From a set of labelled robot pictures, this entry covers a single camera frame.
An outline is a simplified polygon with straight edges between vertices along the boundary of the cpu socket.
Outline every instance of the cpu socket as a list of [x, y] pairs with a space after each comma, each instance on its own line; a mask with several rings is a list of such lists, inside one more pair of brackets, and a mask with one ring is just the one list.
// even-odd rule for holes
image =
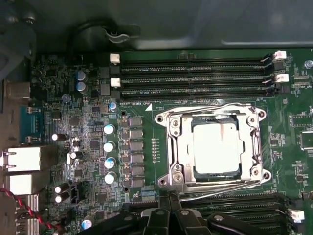
[[167, 138], [168, 173], [158, 186], [180, 193], [224, 193], [271, 179], [263, 169], [259, 122], [251, 104], [176, 107], [158, 114]]

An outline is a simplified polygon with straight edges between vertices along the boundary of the capacitor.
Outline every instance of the capacitor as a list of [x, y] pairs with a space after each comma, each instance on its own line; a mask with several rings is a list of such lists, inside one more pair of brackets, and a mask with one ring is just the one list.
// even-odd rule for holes
[[111, 185], [113, 184], [113, 182], [116, 180], [117, 175], [115, 172], [110, 171], [105, 177], [104, 177], [104, 181], [108, 184]]
[[72, 165], [73, 164], [73, 160], [72, 158], [70, 158], [70, 153], [67, 153], [67, 161], [66, 161], [67, 165]]
[[91, 217], [90, 215], [87, 215], [82, 222], [83, 230], [90, 228], [93, 222], [94, 222], [93, 217]]
[[69, 183], [63, 183], [63, 184], [60, 184], [60, 185], [58, 185], [58, 186], [56, 186], [55, 188], [54, 188], [54, 191], [56, 192], [56, 193], [60, 193], [60, 192], [63, 192], [63, 191], [65, 191], [65, 190], [68, 190], [69, 189]]
[[78, 71], [75, 75], [77, 81], [83, 82], [83, 81], [87, 81], [86, 79], [86, 74], [83, 71]]
[[115, 167], [115, 164], [116, 164], [116, 160], [115, 158], [113, 157], [109, 157], [105, 160], [104, 162], [104, 167], [106, 169], [112, 169], [113, 167]]
[[110, 135], [115, 131], [115, 127], [112, 124], [105, 125], [103, 128], [105, 134]]
[[71, 152], [69, 156], [72, 159], [80, 159], [80, 158], [83, 158], [84, 153], [82, 151], [76, 151], [76, 152]]
[[117, 104], [115, 102], [111, 102], [109, 104], [109, 109], [112, 111], [112, 112], [115, 112], [117, 110]]
[[115, 143], [112, 141], [109, 141], [103, 145], [103, 150], [107, 153], [112, 152], [114, 149], [115, 149]]
[[60, 193], [59, 195], [57, 195], [55, 197], [55, 202], [56, 203], [63, 202], [65, 200], [67, 200], [69, 197], [70, 197], [69, 192], [68, 191], [64, 191], [64, 192]]
[[69, 103], [70, 101], [71, 101], [71, 97], [70, 97], [69, 94], [64, 94], [64, 95], [62, 96], [62, 102], [63, 102], [63, 103]]
[[84, 82], [78, 82], [76, 85], [76, 90], [84, 94], [88, 91], [88, 86]]
[[60, 134], [60, 133], [53, 134], [51, 136], [51, 138], [53, 141], [66, 141], [66, 140], [68, 140], [68, 137], [66, 136], [66, 134]]

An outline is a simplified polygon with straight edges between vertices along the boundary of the blue capacitor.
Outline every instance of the blue capacitor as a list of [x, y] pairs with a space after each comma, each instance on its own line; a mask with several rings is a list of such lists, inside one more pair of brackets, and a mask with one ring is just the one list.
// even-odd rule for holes
[[117, 104], [115, 102], [111, 102], [109, 104], [109, 109], [112, 111], [112, 112], [115, 112], [117, 110]]

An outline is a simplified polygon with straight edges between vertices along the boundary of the integrated circuit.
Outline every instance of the integrated circuit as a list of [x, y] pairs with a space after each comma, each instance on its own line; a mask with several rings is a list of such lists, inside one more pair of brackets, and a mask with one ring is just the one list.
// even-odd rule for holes
[[99, 149], [100, 148], [100, 143], [99, 143], [99, 140], [91, 140], [89, 142], [89, 147], [91, 149]]
[[145, 186], [145, 179], [143, 177], [133, 177], [132, 178], [133, 188], [142, 188]]
[[142, 126], [142, 119], [141, 117], [133, 117], [129, 119], [129, 126], [134, 127], [134, 126]]
[[51, 113], [52, 120], [61, 120], [62, 113], [59, 110], [55, 110]]
[[131, 142], [131, 151], [142, 151], [143, 150], [143, 142], [142, 141], [136, 141], [136, 142]]
[[301, 139], [302, 150], [313, 149], [313, 131], [301, 132], [300, 139]]
[[121, 127], [128, 127], [128, 120], [127, 119], [123, 119], [121, 120]]
[[144, 156], [143, 154], [132, 154], [131, 162], [132, 163], [143, 163]]
[[104, 203], [107, 201], [108, 195], [106, 193], [101, 193], [96, 195], [98, 203]]
[[100, 107], [99, 106], [95, 106], [95, 107], [92, 107], [91, 110], [92, 110], [93, 113], [98, 113], [98, 112], [100, 112]]
[[140, 139], [142, 135], [142, 130], [130, 130], [131, 139]]
[[69, 124], [71, 126], [78, 126], [79, 125], [79, 117], [73, 116], [69, 119]]
[[75, 170], [74, 171], [74, 176], [75, 177], [82, 177], [83, 176], [83, 171], [82, 170]]
[[145, 173], [145, 167], [141, 165], [134, 165], [132, 166], [132, 175], [133, 176], [141, 176]]

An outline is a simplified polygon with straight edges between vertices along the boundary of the red wire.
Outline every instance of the red wire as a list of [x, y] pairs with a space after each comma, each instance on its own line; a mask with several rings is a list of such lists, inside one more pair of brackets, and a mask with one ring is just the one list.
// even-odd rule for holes
[[54, 226], [49, 222], [44, 222], [44, 220], [41, 218], [41, 216], [38, 213], [34, 212], [22, 199], [20, 199], [16, 195], [14, 195], [11, 191], [9, 191], [5, 188], [0, 188], [0, 192], [4, 192], [8, 197], [14, 198], [14, 200], [18, 202], [19, 206], [28, 210], [29, 215], [38, 219], [39, 223], [45, 224], [49, 229], [58, 229], [59, 228], [59, 226]]

